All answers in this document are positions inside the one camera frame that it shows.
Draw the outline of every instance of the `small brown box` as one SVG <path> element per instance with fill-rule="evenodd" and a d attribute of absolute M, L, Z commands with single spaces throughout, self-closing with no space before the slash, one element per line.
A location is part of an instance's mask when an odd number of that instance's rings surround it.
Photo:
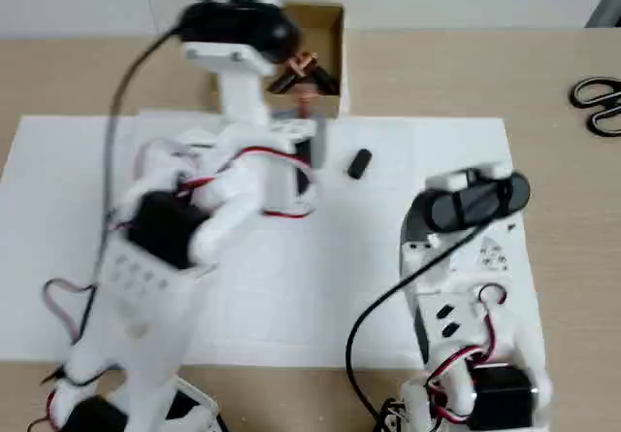
<path fill-rule="evenodd" d="M 291 2 L 284 6 L 287 14 L 302 30 L 300 51 L 317 54 L 321 65 L 341 87 L 343 64 L 343 16 L 344 9 L 340 4 Z M 279 65 L 273 76 L 265 78 L 263 88 L 266 103 L 274 109 L 293 108 L 293 100 L 289 94 L 272 94 L 267 87 L 282 75 L 283 65 Z M 217 78 L 212 75 L 213 88 L 210 105 L 220 111 Z M 316 101 L 316 109 L 324 116 L 333 118 L 339 114 L 340 95 L 320 95 Z"/>

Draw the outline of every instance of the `wooden table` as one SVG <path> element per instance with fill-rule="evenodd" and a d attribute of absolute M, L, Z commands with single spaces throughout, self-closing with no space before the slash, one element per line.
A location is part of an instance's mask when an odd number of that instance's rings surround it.
<path fill-rule="evenodd" d="M 0 156 L 23 114 L 102 114 L 144 39 L 0 42 Z M 621 33 L 576 31 L 350 31 L 352 112 L 394 116 L 501 116 L 515 165 L 533 184 L 528 248 L 555 382 L 554 430 L 616 430 L 621 385 L 621 144 L 584 128 L 567 102 L 590 75 L 621 75 Z M 194 109 L 205 76 L 165 48 L 136 81 L 127 112 Z M 0 432 L 41 415 L 49 365 L 0 364 Z M 370 431 L 344 372 L 188 368 L 218 399 L 232 431 Z M 368 372 L 379 403 L 403 372 Z"/>

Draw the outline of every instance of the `small black object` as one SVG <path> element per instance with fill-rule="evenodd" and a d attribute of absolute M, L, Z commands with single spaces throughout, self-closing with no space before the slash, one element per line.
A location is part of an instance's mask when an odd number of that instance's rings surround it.
<path fill-rule="evenodd" d="M 353 158 L 349 168 L 347 168 L 347 174 L 355 180 L 360 180 L 364 175 L 369 162 L 371 162 L 371 157 L 373 157 L 373 155 L 369 150 L 358 150 L 358 153 L 356 153 L 356 156 Z"/>
<path fill-rule="evenodd" d="M 442 306 L 442 309 L 438 311 L 436 317 L 439 319 L 446 318 L 450 313 L 453 312 L 453 309 L 455 308 L 453 308 L 450 304 L 445 304 L 444 306 Z"/>
<path fill-rule="evenodd" d="M 580 97 L 580 92 L 591 85 L 605 86 L 609 91 L 590 99 Z M 606 138 L 621 136 L 621 128 L 604 128 L 600 125 L 602 119 L 621 114 L 621 80 L 606 76 L 595 76 L 581 80 L 570 91 L 570 103 L 577 109 L 603 107 L 604 109 L 600 112 L 594 112 L 588 116 L 586 127 L 597 136 Z"/>
<path fill-rule="evenodd" d="M 305 139 L 304 141 L 296 143 L 295 155 L 301 160 L 304 160 L 309 165 L 312 165 L 312 140 Z M 309 178 L 299 168 L 296 170 L 296 183 L 298 186 L 298 195 L 304 194 L 311 185 L 311 183 L 309 182 Z"/>
<path fill-rule="evenodd" d="M 460 327 L 461 325 L 457 322 L 450 322 L 448 325 L 446 325 L 444 327 L 444 329 L 442 330 L 442 336 L 445 338 L 450 338 L 453 336 L 453 334 L 457 331 L 457 329 Z"/>
<path fill-rule="evenodd" d="M 101 396 L 79 403 L 60 432 L 123 432 L 127 415 Z"/>
<path fill-rule="evenodd" d="M 533 426 L 533 386 L 513 366 L 479 366 L 471 370 L 476 392 L 468 419 L 470 430 L 505 430 Z"/>
<path fill-rule="evenodd" d="M 194 265 L 187 252 L 190 239 L 209 217 L 170 192 L 149 192 L 129 223 L 127 239 L 180 270 L 188 269 Z"/>

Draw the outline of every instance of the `black scissors handle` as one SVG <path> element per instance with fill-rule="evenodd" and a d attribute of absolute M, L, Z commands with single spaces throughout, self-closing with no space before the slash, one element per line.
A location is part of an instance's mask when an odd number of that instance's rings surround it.
<path fill-rule="evenodd" d="M 621 103 L 616 106 L 597 112 L 589 116 L 586 120 L 586 127 L 589 128 L 593 134 L 603 136 L 605 138 L 616 138 L 621 136 L 621 128 L 602 128 L 600 126 L 600 120 L 610 118 L 615 115 L 621 114 Z"/>
<path fill-rule="evenodd" d="M 580 93 L 591 85 L 603 85 L 608 87 L 609 91 L 590 99 L 580 97 Z M 578 109 L 603 107 L 602 111 L 595 112 L 587 118 L 587 128 L 598 136 L 607 138 L 621 136 L 621 128 L 604 128 L 600 125 L 601 120 L 621 114 L 621 80 L 605 76 L 595 76 L 582 80 L 570 91 L 570 102 Z"/>
<path fill-rule="evenodd" d="M 597 95 L 590 99 L 584 99 L 580 97 L 580 92 L 585 87 L 590 85 L 605 85 L 610 88 L 610 91 L 606 94 Z M 594 76 L 593 78 L 587 78 L 576 84 L 570 92 L 570 102 L 574 107 L 578 109 L 588 109 L 591 107 L 597 107 L 598 105 L 604 105 L 608 108 L 620 103 L 621 101 L 621 80 L 606 76 Z"/>

